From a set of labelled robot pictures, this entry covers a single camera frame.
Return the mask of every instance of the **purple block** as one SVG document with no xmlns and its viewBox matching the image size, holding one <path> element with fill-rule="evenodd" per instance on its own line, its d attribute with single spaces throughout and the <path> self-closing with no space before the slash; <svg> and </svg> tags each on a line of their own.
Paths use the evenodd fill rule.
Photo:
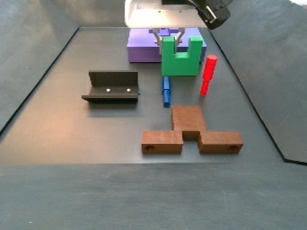
<svg viewBox="0 0 307 230">
<path fill-rule="evenodd" d="M 173 33 L 172 36 L 176 35 L 176 31 L 177 29 L 169 29 L 169 33 Z M 156 38 L 151 32 L 148 29 L 131 29 L 127 43 L 129 62 L 160 62 L 159 46 L 155 44 L 153 40 Z M 177 52 L 187 51 L 190 36 L 202 36 L 198 28 L 186 28 Z M 206 52 L 207 44 L 204 42 L 200 57 L 202 62 L 204 61 Z"/>
<path fill-rule="evenodd" d="M 171 33 L 177 33 L 179 32 L 179 29 L 177 28 L 160 28 L 159 29 L 159 35 L 160 36 L 169 36 Z"/>
</svg>

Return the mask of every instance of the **black bracket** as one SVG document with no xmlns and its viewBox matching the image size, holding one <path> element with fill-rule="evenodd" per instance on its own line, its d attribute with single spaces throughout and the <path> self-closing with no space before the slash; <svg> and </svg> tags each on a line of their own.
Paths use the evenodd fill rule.
<svg viewBox="0 0 307 230">
<path fill-rule="evenodd" d="M 91 91 L 81 98 L 88 102 L 137 102 L 137 72 L 89 71 Z"/>
</svg>

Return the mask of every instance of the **gray table surface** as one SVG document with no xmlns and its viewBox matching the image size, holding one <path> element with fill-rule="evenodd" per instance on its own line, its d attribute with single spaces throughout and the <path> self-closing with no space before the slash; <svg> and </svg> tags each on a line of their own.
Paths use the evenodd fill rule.
<svg viewBox="0 0 307 230">
<path fill-rule="evenodd" d="M 1 229 L 306 229 L 306 167 L 282 162 L 203 33 L 219 55 L 210 92 L 200 99 L 199 77 L 173 77 L 172 103 L 202 105 L 210 128 L 238 129 L 240 154 L 199 155 L 186 143 L 179 156 L 141 155 L 141 130 L 171 128 L 159 64 L 128 64 L 127 28 L 81 29 L 1 136 Z M 80 99 L 89 69 L 139 71 L 135 107 Z M 167 162 L 194 163 L 140 164 Z"/>
<path fill-rule="evenodd" d="M 200 105 L 208 129 L 242 132 L 239 155 L 200 155 L 195 142 L 184 143 L 181 155 L 141 154 L 141 131 L 171 129 L 171 109 L 161 106 L 160 64 L 128 63 L 127 28 L 81 28 L 0 137 L 0 163 L 282 163 L 216 43 L 208 31 L 202 32 L 207 54 L 219 56 L 208 95 L 199 96 L 202 71 L 198 77 L 175 76 L 171 103 Z M 89 70 L 139 72 L 136 106 L 81 100 L 89 92 Z"/>
</svg>

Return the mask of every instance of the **screw hole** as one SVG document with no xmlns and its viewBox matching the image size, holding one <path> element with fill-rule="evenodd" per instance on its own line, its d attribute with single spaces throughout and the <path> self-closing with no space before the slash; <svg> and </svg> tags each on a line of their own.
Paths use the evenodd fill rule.
<svg viewBox="0 0 307 230">
<path fill-rule="evenodd" d="M 231 152 L 236 152 L 236 151 L 239 150 L 239 147 L 238 147 L 238 146 L 231 146 L 231 147 L 228 148 L 228 150 L 230 150 Z"/>
<path fill-rule="evenodd" d="M 147 151 L 152 152 L 155 147 L 153 146 L 145 146 Z"/>
</svg>

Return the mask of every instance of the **purple base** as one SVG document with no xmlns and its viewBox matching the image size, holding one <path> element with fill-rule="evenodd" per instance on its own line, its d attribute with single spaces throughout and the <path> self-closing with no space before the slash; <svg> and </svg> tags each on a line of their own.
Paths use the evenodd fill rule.
<svg viewBox="0 0 307 230">
<path fill-rule="evenodd" d="M 177 52 L 186 52 L 188 48 L 190 36 L 202 36 L 198 28 L 186 28 L 181 37 L 183 43 L 177 47 Z M 129 62 L 160 62 L 159 46 L 155 44 L 155 36 L 148 29 L 131 29 L 127 43 Z M 207 44 L 203 43 L 200 61 L 204 61 Z"/>
</svg>

